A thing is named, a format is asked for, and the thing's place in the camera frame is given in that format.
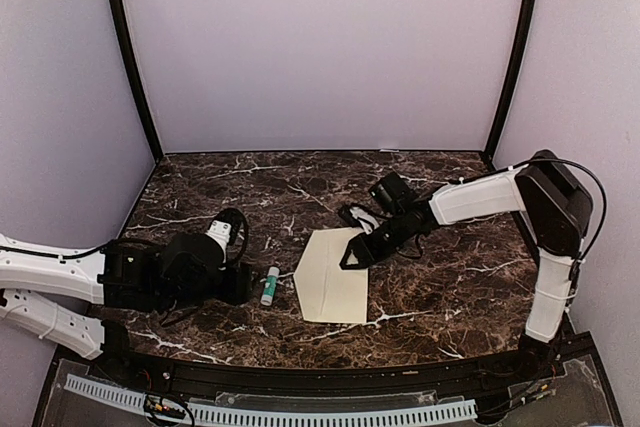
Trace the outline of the green white glue stick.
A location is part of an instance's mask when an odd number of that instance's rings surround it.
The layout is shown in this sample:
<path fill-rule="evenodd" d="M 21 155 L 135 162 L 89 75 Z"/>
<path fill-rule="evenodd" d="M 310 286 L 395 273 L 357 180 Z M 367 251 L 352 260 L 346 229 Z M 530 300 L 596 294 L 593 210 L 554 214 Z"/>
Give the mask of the green white glue stick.
<path fill-rule="evenodd" d="M 260 303 L 263 306 L 271 306 L 277 287 L 280 270 L 278 267 L 270 267 L 264 282 L 264 288 L 261 295 Z"/>

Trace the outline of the cream envelope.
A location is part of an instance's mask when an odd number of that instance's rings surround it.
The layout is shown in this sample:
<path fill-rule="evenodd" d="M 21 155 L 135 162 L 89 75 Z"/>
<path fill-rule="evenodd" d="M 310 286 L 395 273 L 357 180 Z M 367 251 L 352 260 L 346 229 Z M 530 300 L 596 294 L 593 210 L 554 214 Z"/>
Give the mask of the cream envelope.
<path fill-rule="evenodd" d="M 294 273 L 303 319 L 314 323 L 367 322 L 368 271 L 343 270 L 340 261 L 360 228 L 315 230 Z"/>

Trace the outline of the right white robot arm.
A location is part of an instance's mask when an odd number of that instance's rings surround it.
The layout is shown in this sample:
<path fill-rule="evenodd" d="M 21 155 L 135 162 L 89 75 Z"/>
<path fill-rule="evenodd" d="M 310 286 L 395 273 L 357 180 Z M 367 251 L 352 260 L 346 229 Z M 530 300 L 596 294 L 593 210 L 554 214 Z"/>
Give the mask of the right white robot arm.
<path fill-rule="evenodd" d="M 538 276 L 524 334 L 537 342 L 511 357 L 510 371 L 530 381 L 549 363 L 549 352 L 541 343 L 556 337 L 577 293 L 581 266 L 597 238 L 588 232 L 593 198 L 571 172 L 578 166 L 541 150 L 526 161 L 448 183 L 425 197 L 392 172 L 369 190 L 387 214 L 384 221 L 348 242 L 340 266 L 369 268 L 397 253 L 406 241 L 440 227 L 495 214 L 525 214 L 538 250 Z"/>

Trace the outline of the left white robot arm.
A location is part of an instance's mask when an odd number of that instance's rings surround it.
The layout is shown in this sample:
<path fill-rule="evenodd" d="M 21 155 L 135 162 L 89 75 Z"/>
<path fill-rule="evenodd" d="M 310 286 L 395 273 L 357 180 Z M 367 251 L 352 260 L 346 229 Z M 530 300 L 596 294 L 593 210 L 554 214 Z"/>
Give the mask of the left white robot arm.
<path fill-rule="evenodd" d="M 64 249 L 1 239 L 1 317 L 39 339 L 63 346 L 103 368 L 120 383 L 141 374 L 127 330 L 72 312 L 50 300 L 59 295 L 107 308 L 165 314 L 209 300 L 246 303 L 252 271 L 229 258 L 230 227 L 179 233 L 168 244 L 115 239 L 92 249 Z"/>

